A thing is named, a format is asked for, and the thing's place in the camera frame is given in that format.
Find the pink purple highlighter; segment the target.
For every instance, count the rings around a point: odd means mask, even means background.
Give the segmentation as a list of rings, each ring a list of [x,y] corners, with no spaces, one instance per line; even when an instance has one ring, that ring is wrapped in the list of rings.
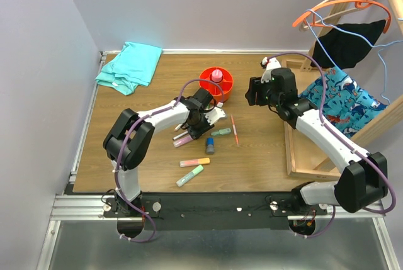
[[[179,138],[179,139],[175,140],[173,142],[173,146],[175,148],[178,148],[180,146],[186,145],[187,143],[189,143],[191,141],[193,141],[193,138],[190,135],[187,135],[185,137],[182,137],[182,138]]]

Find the pink cap white marker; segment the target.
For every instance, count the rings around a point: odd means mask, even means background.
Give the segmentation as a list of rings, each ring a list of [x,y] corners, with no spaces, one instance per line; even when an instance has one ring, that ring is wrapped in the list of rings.
[[[177,125],[177,126],[175,127],[174,131],[177,132],[178,130],[180,130],[180,129],[181,129],[181,126],[182,126],[182,124]]]

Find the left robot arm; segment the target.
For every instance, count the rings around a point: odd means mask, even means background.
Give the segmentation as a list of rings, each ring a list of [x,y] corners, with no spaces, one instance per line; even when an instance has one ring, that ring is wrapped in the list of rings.
[[[154,135],[175,125],[185,127],[192,140],[200,138],[226,117],[223,104],[199,88],[195,94],[174,98],[169,103],[138,113],[123,110],[103,141],[113,166],[118,209],[127,217],[145,214],[138,200],[142,194],[139,165]]]

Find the orange round organizer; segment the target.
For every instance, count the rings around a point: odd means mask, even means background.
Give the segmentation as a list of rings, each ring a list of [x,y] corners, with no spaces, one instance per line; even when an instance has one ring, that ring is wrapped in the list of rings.
[[[220,69],[224,75],[222,82],[218,84],[210,79],[210,75],[215,69]],[[222,67],[209,67],[201,72],[199,78],[199,86],[206,89],[217,102],[224,103],[230,98],[234,86],[234,78],[227,69]]]

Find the pink glue bottle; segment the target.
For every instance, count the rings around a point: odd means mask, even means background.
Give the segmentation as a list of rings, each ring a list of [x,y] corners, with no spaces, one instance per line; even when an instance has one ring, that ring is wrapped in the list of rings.
[[[215,83],[220,83],[222,82],[224,78],[223,72],[220,69],[215,69],[212,71],[211,75],[210,75],[210,79],[211,81],[215,82]]]

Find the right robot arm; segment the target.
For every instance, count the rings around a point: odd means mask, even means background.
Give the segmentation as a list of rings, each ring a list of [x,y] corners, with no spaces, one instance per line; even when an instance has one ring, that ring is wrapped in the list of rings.
[[[313,141],[341,174],[337,181],[305,183],[293,189],[290,208],[294,213],[302,215],[318,204],[355,213],[387,195],[386,158],[356,145],[331,125],[314,103],[300,97],[295,74],[289,68],[268,69],[261,77],[250,78],[245,97],[251,106],[268,106],[289,127]]]

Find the green highlighter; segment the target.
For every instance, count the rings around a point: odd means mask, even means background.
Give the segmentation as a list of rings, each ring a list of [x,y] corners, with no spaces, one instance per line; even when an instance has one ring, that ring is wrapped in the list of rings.
[[[197,176],[199,173],[201,173],[203,170],[204,170],[204,167],[202,165],[199,165],[199,166],[195,167],[192,171],[190,171],[185,176],[183,176],[179,180],[177,180],[176,185],[178,187],[182,187],[187,182],[192,180],[195,176]]]

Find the pink yellow highlighter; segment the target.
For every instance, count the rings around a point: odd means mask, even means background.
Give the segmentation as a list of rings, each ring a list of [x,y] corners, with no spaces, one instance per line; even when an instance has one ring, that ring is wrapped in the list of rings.
[[[200,158],[200,159],[191,159],[191,160],[182,160],[179,162],[180,167],[191,167],[191,166],[199,166],[199,165],[207,165],[210,163],[210,159]]]

